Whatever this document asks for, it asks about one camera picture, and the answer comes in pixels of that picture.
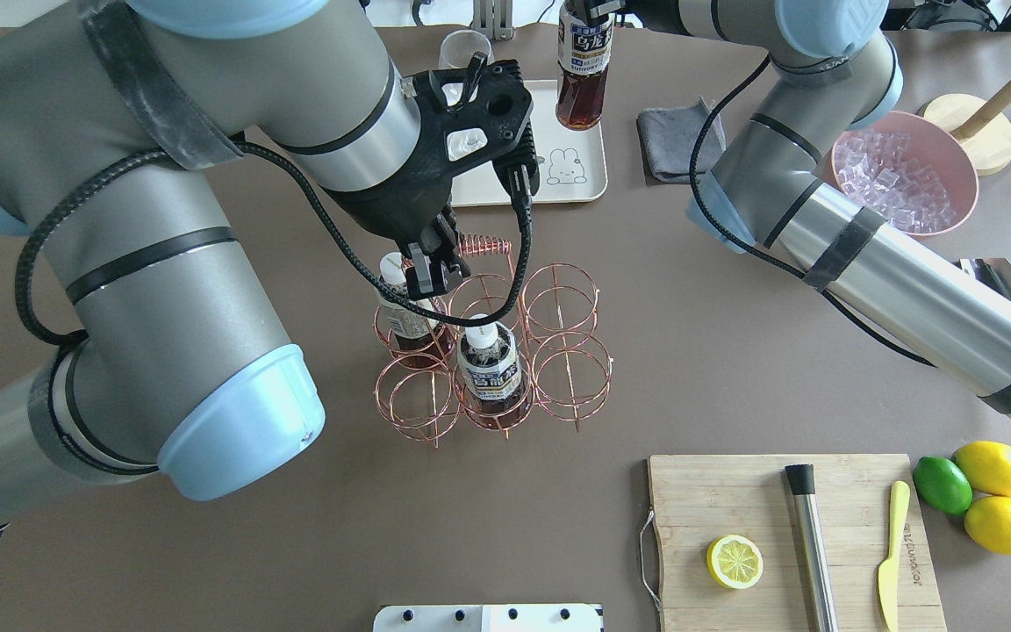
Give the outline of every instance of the cutting board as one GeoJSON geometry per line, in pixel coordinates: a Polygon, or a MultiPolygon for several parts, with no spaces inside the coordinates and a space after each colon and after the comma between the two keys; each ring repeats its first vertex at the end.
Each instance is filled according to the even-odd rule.
{"type": "MultiPolygon", "coordinates": [[[[662,632],[813,629],[806,559],[795,535],[794,502],[783,468],[813,463],[823,541],[842,631],[886,631],[876,565],[888,555],[891,483],[912,484],[907,455],[651,456],[650,499],[661,573],[662,632]],[[762,578],[751,589],[718,584],[706,568],[711,543],[727,533],[762,552],[762,578]]],[[[901,632],[944,631],[919,500],[900,549],[901,632]]]]}

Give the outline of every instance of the brown table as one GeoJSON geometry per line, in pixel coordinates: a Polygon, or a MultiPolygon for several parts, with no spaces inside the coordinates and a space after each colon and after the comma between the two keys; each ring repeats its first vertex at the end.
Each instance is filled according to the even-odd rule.
{"type": "MultiPolygon", "coordinates": [[[[405,75],[434,64],[447,28],[382,33],[405,75]]],[[[900,109],[1011,76],[1011,35],[896,33],[900,109]]],[[[527,27],[496,55],[555,76],[555,31],[527,27]]],[[[690,192],[643,175],[634,119],[647,107],[723,97],[761,60],[734,44],[623,30],[603,120],[610,187],[593,203],[541,207],[534,264],[574,263],[603,290],[599,336],[615,362],[607,408],[577,435],[533,416],[509,441],[455,429],[440,449],[378,417],[385,356],[373,292],[293,184],[254,161],[211,179],[270,299],[300,344],[329,412],[320,440],[256,484],[196,504],[163,476],[17,516],[0,547],[0,629],[369,629],[382,604],[582,601],[607,629],[656,627],[638,579],[645,459],[655,453],[906,452],[1011,443],[1011,422],[950,377],[901,359],[792,277],[730,255],[684,218],[690,192]]],[[[763,77],[725,115],[729,132],[763,77]]],[[[1011,107],[1008,108],[1011,119],[1011,107]]],[[[1011,260],[1011,165],[982,184],[940,255],[1011,260]]],[[[366,261],[388,245],[341,224],[366,261]]],[[[502,209],[464,210],[469,232],[513,237],[502,209]]],[[[0,237],[0,387],[52,351],[16,323],[20,241],[0,237]]],[[[42,268],[39,311],[71,327],[42,268]]],[[[951,629],[1011,629],[1011,557],[927,512],[951,629]]]]}

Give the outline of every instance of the metal muddler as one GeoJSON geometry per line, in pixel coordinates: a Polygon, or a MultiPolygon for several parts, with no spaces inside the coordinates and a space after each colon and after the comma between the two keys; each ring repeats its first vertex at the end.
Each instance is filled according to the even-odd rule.
{"type": "Polygon", "coordinates": [[[818,520],[818,496],[814,492],[814,465],[787,465],[787,480],[795,495],[798,528],[802,530],[802,545],[806,549],[809,567],[810,594],[814,600],[815,624],[818,632],[837,632],[834,612],[834,588],[829,580],[826,547],[822,543],[822,522],[818,520]]]}

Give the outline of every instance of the plastic bottle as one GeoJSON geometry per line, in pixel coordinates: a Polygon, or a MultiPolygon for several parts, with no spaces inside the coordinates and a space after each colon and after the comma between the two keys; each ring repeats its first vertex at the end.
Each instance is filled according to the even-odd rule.
{"type": "MultiPolygon", "coordinates": [[[[381,280],[390,288],[402,295],[408,294],[408,285],[404,280],[404,269],[401,266],[403,257],[398,252],[389,252],[381,259],[381,280]]],[[[406,310],[401,305],[389,302],[376,292],[376,298],[381,303],[381,313],[388,321],[392,336],[396,339],[396,347],[401,351],[426,353],[426,355],[446,360],[450,350],[455,347],[455,339],[445,324],[426,319],[406,310]]],[[[433,309],[432,302],[427,299],[416,301],[416,304],[426,309],[433,309]]],[[[405,367],[427,369],[435,364],[424,356],[408,356],[401,360],[405,367]]]]}
{"type": "Polygon", "coordinates": [[[561,80],[556,118],[567,128],[588,129],[599,123],[614,25],[615,16],[607,15],[592,27],[573,15],[569,3],[561,5],[561,28],[557,36],[561,80]]]}
{"type": "MultiPolygon", "coordinates": [[[[484,313],[474,315],[481,319],[484,313]]],[[[458,343],[458,365],[470,395],[474,422],[488,429],[508,429],[529,413],[529,381],[522,369],[514,332],[500,323],[467,328],[458,343]]]]}

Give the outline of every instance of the butter knife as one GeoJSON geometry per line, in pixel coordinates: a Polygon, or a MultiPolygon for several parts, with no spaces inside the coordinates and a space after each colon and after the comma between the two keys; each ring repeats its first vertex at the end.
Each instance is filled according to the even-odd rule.
{"type": "Polygon", "coordinates": [[[895,592],[900,582],[900,540],[903,536],[903,524],[908,520],[910,502],[911,488],[908,484],[903,480],[892,483],[892,499],[888,506],[888,559],[880,562],[880,567],[876,568],[880,611],[884,614],[884,623],[892,632],[900,632],[895,592]]]}

